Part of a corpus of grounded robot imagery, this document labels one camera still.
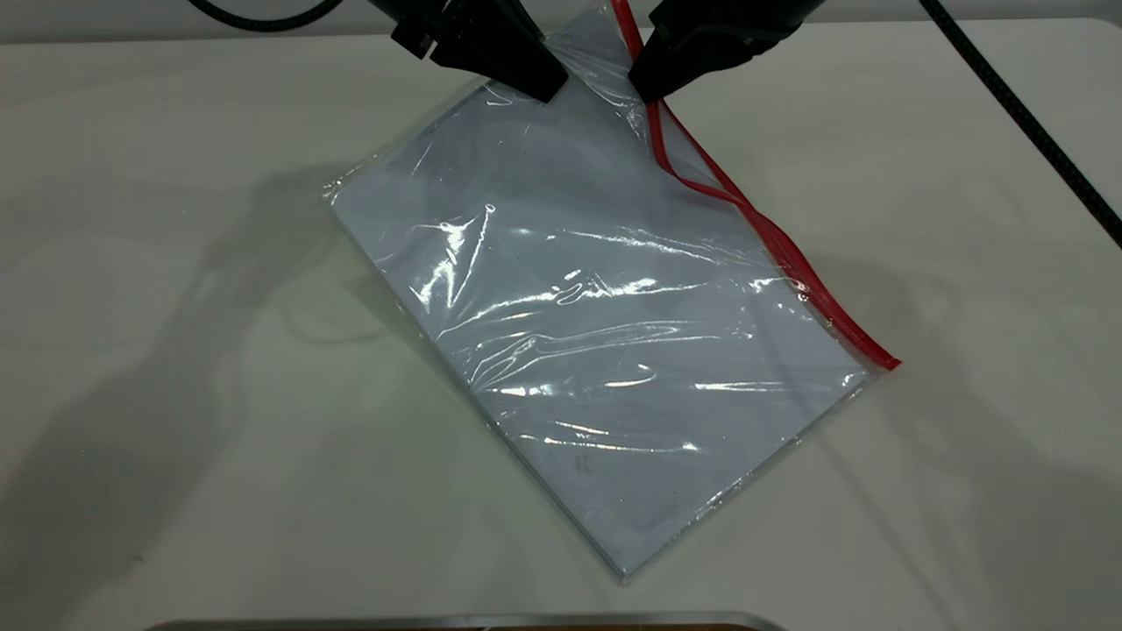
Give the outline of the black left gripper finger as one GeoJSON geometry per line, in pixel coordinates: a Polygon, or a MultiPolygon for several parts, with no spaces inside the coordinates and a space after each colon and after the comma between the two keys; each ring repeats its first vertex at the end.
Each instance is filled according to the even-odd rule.
{"type": "Polygon", "coordinates": [[[502,82],[540,103],[565,85],[565,65],[519,1],[450,1],[430,60],[502,82]]]}

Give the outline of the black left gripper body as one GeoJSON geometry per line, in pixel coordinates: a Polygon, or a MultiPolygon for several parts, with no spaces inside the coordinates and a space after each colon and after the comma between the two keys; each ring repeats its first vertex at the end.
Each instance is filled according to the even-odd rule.
{"type": "Polygon", "coordinates": [[[453,60],[460,1],[369,1],[395,24],[390,39],[417,60],[453,60]]]}

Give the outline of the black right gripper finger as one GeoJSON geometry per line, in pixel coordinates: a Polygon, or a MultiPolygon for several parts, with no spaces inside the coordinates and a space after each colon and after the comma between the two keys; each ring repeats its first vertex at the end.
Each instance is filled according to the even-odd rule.
{"type": "Polygon", "coordinates": [[[629,83],[645,103],[673,95],[698,77],[741,67],[778,46],[772,33],[692,29],[673,33],[661,25],[629,68],[629,83]]]}

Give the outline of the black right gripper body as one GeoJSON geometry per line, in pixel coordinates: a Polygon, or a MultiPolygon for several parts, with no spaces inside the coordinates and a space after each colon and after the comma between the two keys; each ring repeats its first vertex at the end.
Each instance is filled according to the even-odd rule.
{"type": "Polygon", "coordinates": [[[650,22],[670,43],[699,37],[780,42],[795,33],[821,1],[662,1],[650,22]]]}

